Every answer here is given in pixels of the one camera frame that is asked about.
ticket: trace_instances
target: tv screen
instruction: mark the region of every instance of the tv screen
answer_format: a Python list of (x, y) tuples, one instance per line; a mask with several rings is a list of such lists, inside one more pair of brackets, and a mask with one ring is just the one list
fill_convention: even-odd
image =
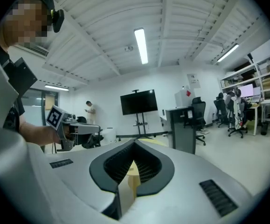
[(158, 110), (154, 90), (120, 96), (122, 114), (136, 114)]

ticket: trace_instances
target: computer monitor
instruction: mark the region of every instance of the computer monitor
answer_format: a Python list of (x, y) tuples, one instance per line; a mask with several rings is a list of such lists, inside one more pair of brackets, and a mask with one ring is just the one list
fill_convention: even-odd
[(259, 87), (255, 87), (253, 89), (253, 93), (254, 93), (254, 95), (261, 95), (261, 87), (260, 86)]
[(238, 87), (238, 88), (242, 92), (241, 97), (249, 97), (249, 96), (254, 95), (253, 85), (252, 84), (244, 85), (244, 86)]

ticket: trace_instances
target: ceiling light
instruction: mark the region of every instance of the ceiling light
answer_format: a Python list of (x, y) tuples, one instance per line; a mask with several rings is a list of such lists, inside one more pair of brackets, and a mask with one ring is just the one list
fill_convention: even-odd
[(227, 51), (222, 57), (218, 60), (218, 62), (224, 60), (226, 57), (228, 57), (236, 48), (238, 48), (239, 45), (235, 44), (229, 51)]
[(148, 58), (147, 58), (147, 49), (146, 49), (144, 29), (143, 28), (135, 29), (134, 33), (136, 36), (142, 64), (147, 64)]
[(55, 89), (55, 90), (61, 90), (61, 91), (69, 91), (69, 89), (61, 88), (57, 86), (51, 86), (51, 85), (45, 85), (46, 88)]

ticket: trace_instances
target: pink screen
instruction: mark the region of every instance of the pink screen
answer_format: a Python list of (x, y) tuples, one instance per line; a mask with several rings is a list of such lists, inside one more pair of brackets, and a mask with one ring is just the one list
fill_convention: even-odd
[(253, 85), (252, 84), (239, 87), (239, 89), (242, 92), (241, 97), (248, 97), (248, 96), (253, 96), (254, 95), (254, 90), (253, 90)]

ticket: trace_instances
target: fluorescent light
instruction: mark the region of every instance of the fluorescent light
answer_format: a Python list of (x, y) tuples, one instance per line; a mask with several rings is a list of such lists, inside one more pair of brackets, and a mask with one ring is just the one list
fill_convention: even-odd
[(51, 86), (51, 85), (45, 85), (46, 88), (55, 89), (55, 90), (61, 90), (61, 91), (69, 91), (69, 89), (61, 88), (57, 86)]
[(239, 47), (239, 45), (235, 44), (234, 47), (232, 47), (229, 51), (227, 51), (224, 55), (222, 55), (222, 57), (218, 60), (218, 62), (224, 60), (226, 57), (228, 57), (230, 55), (230, 53), (232, 53), (238, 47)]
[(144, 29), (143, 28), (138, 28), (134, 30), (139, 52), (140, 52), (140, 57), (141, 57), (141, 62), (142, 64), (147, 64), (148, 63), (148, 58), (147, 58), (147, 49), (146, 49), (146, 42), (145, 42), (145, 34), (144, 34)]

